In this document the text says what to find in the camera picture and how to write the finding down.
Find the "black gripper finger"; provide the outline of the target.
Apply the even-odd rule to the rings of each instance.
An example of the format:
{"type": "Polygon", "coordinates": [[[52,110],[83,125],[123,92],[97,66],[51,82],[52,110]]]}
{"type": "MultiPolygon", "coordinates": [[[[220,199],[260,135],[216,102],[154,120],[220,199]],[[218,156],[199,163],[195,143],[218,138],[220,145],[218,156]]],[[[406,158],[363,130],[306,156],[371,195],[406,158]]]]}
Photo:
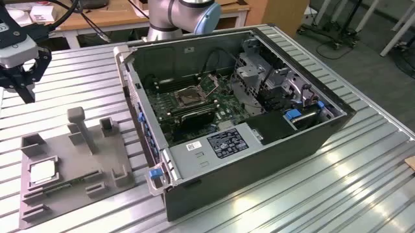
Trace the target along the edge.
{"type": "Polygon", "coordinates": [[[35,102],[35,93],[28,86],[40,81],[52,59],[49,49],[37,47],[37,52],[39,56],[35,58],[35,63],[29,70],[24,70],[23,66],[20,66],[17,69],[17,75],[15,76],[15,90],[24,103],[35,102]]]}
{"type": "Polygon", "coordinates": [[[5,89],[7,92],[15,93],[15,81],[5,69],[0,70],[0,86],[5,89]]]}

